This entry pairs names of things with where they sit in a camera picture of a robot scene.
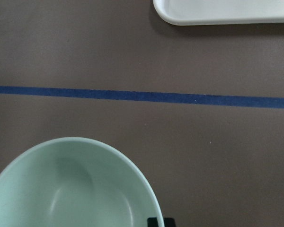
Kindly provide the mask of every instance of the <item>black object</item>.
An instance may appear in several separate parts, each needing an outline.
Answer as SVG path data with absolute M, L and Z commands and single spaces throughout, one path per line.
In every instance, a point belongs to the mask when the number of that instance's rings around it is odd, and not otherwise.
M 173 218 L 164 218 L 165 227 L 176 227 L 175 220 Z M 148 218 L 147 227 L 158 227 L 157 218 Z

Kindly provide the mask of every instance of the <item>gray surface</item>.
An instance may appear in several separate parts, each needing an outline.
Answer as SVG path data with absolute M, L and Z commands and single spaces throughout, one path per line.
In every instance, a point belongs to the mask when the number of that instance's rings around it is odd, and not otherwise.
M 284 97 L 284 24 L 176 27 L 149 1 L 0 0 L 0 85 Z M 108 143 L 178 227 L 284 226 L 284 110 L 0 95 L 0 172 Z

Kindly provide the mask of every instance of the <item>white tray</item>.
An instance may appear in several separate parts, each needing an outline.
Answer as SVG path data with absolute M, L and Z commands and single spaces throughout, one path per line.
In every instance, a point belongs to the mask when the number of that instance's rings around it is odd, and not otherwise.
M 153 0 L 160 17 L 174 25 L 284 22 L 284 0 Z

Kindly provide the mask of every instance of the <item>blue line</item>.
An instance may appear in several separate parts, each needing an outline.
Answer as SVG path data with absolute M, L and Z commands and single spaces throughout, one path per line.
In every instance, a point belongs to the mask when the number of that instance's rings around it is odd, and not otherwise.
M 283 108 L 284 98 L 254 96 L 216 96 L 162 92 L 111 91 L 47 87 L 0 86 L 0 94 L 132 100 L 161 103 L 225 105 L 262 108 Z

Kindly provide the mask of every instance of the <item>light green bowl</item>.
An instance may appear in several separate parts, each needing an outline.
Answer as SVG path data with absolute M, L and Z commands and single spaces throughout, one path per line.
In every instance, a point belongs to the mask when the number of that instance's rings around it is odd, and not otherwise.
M 96 140 L 41 143 L 0 174 L 0 227 L 147 227 L 150 217 L 164 227 L 146 178 Z

